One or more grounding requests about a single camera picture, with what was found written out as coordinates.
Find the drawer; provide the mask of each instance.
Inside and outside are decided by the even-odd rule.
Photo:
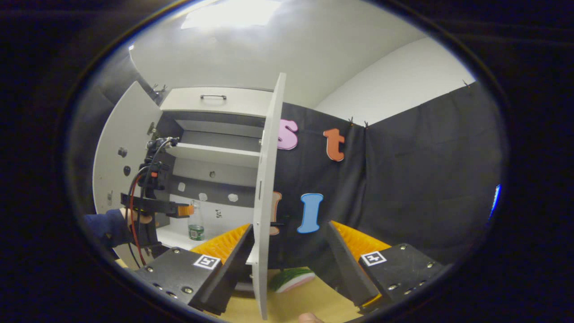
[[[225,99],[212,95],[224,95]],[[160,108],[162,111],[231,113],[264,118],[272,96],[270,91],[234,87],[185,87],[171,90]]]

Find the ceiling light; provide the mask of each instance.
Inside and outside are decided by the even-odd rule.
[[[181,28],[264,26],[279,5],[271,0],[228,0],[190,12]]]

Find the open cabinet door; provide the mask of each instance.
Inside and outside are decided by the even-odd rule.
[[[253,210],[253,290],[259,312],[267,320],[267,260],[269,258],[269,230],[271,223],[271,206],[273,201],[273,183],[275,181],[275,162],[277,158],[277,141],[279,121],[283,108],[286,74],[280,73],[271,103],[265,118],[263,138],[261,138],[261,155],[257,168],[255,204]]]
[[[145,93],[138,82],[134,82],[112,110],[98,141],[94,159],[92,188],[98,213],[119,209],[120,193],[127,194],[133,177],[146,155],[146,144],[152,138],[149,125],[157,125],[162,111]],[[118,150],[124,148],[122,157]],[[129,175],[124,167],[130,167]]]

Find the person's hand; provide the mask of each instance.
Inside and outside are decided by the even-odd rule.
[[[128,214],[129,218],[127,218],[127,226],[129,227],[131,225],[131,210],[126,209],[125,207],[122,207],[119,211],[122,212],[123,218],[126,218],[126,213]],[[138,220],[138,212],[134,211],[133,216],[134,216],[134,221],[137,221]],[[152,221],[152,216],[141,215],[139,217],[139,221],[142,224],[148,224]]]
[[[318,319],[313,313],[303,313],[299,315],[299,323],[324,323]]]

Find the green object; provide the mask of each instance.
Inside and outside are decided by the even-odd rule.
[[[202,225],[188,225],[188,233],[189,233],[189,238],[191,240],[196,240],[196,241],[202,241],[205,239],[205,236],[203,235],[203,226]]]
[[[269,282],[269,287],[277,292],[289,290],[290,285],[296,285],[304,280],[310,280],[315,277],[315,273],[306,268],[292,268],[281,271],[279,274],[273,276]]]

